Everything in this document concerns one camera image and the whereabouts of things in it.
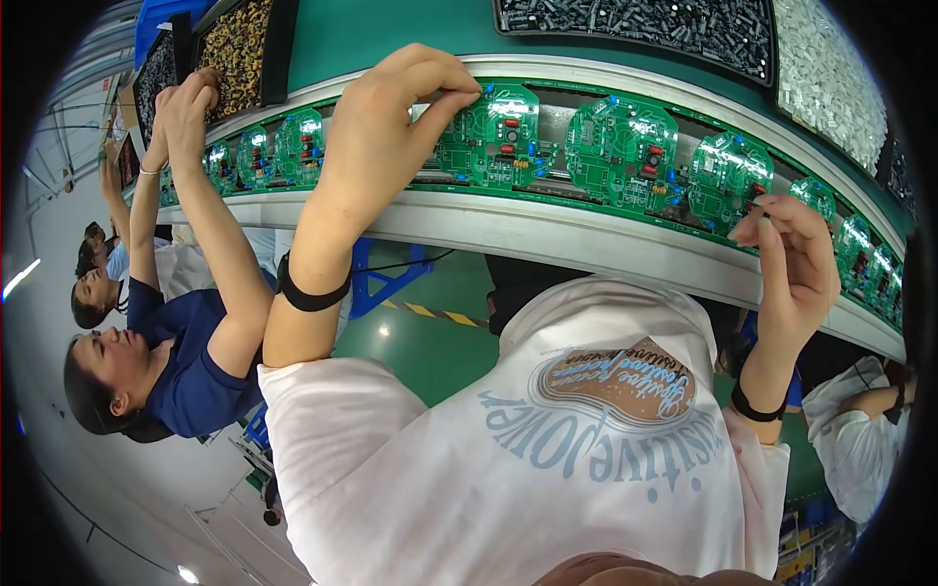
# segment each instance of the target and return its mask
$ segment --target blue bin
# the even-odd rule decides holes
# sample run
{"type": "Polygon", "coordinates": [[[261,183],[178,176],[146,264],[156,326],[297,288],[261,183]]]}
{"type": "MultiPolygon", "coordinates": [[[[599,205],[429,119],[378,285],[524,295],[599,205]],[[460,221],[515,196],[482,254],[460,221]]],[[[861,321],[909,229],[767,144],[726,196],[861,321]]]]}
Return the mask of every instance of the blue bin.
{"type": "Polygon", "coordinates": [[[137,17],[137,32],[133,40],[133,68],[139,69],[146,61],[146,54],[157,40],[157,26],[165,23],[174,14],[188,12],[194,26],[216,0],[144,0],[137,17]]]}

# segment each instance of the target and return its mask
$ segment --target green floor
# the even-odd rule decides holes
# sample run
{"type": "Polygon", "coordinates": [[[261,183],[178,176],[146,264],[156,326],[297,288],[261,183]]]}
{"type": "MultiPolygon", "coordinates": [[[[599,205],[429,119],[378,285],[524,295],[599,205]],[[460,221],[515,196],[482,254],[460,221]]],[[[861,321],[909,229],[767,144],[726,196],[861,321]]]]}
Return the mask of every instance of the green floor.
{"type": "MultiPolygon", "coordinates": [[[[428,248],[427,256],[445,250],[428,248]]],[[[407,245],[378,242],[371,266],[407,260],[407,245]]],[[[404,269],[386,271],[397,275],[404,269]]],[[[438,261],[429,275],[418,278],[391,296],[391,301],[488,319],[485,295],[492,281],[480,254],[456,251],[438,261]]],[[[336,348],[336,356],[366,356],[387,364],[401,381],[428,406],[448,398],[480,378],[495,364],[498,340],[483,327],[426,317],[404,309],[379,306],[349,323],[336,348]]],[[[725,405],[733,379],[718,375],[714,394],[725,405]]],[[[792,448],[786,501],[826,490],[824,471],[807,429],[797,414],[786,414],[781,440],[792,448]]]]}

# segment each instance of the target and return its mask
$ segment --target silver bracelet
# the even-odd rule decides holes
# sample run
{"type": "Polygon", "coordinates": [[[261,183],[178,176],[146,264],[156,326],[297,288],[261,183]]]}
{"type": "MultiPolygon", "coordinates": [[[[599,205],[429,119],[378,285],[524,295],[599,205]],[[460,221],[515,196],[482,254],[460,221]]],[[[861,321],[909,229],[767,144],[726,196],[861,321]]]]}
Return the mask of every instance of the silver bracelet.
{"type": "Polygon", "coordinates": [[[144,171],[144,168],[141,167],[140,174],[141,175],[159,175],[160,173],[166,171],[166,168],[169,166],[170,166],[169,161],[166,161],[166,163],[162,167],[159,168],[159,171],[144,171]]]}

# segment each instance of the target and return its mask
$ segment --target yellow black hazard stripe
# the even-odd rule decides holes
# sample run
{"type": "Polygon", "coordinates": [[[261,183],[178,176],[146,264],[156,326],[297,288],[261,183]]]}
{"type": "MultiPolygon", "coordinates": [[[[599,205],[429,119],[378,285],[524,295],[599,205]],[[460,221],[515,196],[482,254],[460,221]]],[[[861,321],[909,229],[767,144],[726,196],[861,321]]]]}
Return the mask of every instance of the yellow black hazard stripe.
{"type": "Polygon", "coordinates": [[[489,327],[489,320],[479,320],[476,318],[471,318],[468,315],[455,313],[453,311],[441,311],[439,309],[425,308],[423,306],[417,305],[416,303],[404,303],[401,301],[390,301],[386,299],[385,301],[381,302],[381,305],[385,306],[386,308],[412,311],[420,315],[425,315],[429,318],[450,320],[451,322],[461,323],[462,325],[471,325],[473,327],[489,327]]]}

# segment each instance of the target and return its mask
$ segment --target white wall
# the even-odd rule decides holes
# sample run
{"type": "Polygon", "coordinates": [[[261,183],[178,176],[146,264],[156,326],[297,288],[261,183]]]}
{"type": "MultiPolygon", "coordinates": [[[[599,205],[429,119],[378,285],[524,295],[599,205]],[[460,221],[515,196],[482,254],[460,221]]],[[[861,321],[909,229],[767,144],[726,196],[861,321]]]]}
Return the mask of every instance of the white wall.
{"type": "MultiPolygon", "coordinates": [[[[71,317],[68,294],[75,282],[83,228],[91,221],[108,225],[107,205],[98,192],[96,174],[34,215],[36,254],[42,261],[3,306],[4,360],[6,366],[12,366],[30,447],[39,466],[86,515],[154,562],[172,569],[181,563],[210,586],[253,584],[222,557],[184,509],[184,505],[192,510],[219,506],[251,470],[225,437],[210,446],[178,437],[137,444],[119,435],[89,434],[71,416],[62,368],[68,343],[81,330],[71,317]]],[[[25,222],[22,226],[12,224],[8,218],[4,282],[9,265],[18,271],[33,261],[25,222]]],[[[123,321],[123,316],[113,312],[101,329],[123,327],[123,321]]],[[[239,432],[240,427],[234,425],[223,433],[239,432]]],[[[181,583],[178,576],[154,568],[100,533],[86,545],[88,522],[51,490],[50,494],[79,551],[88,556],[104,582],[122,586],[181,583]]],[[[259,516],[259,511],[251,514],[259,516]]],[[[227,526],[220,525],[218,531],[223,532],[227,526]]],[[[228,537],[233,541],[240,538],[239,533],[228,537]]],[[[295,558],[293,563],[302,567],[295,558]]],[[[273,584],[292,586],[297,583],[296,572],[284,566],[285,575],[269,567],[265,574],[273,584]]]]}

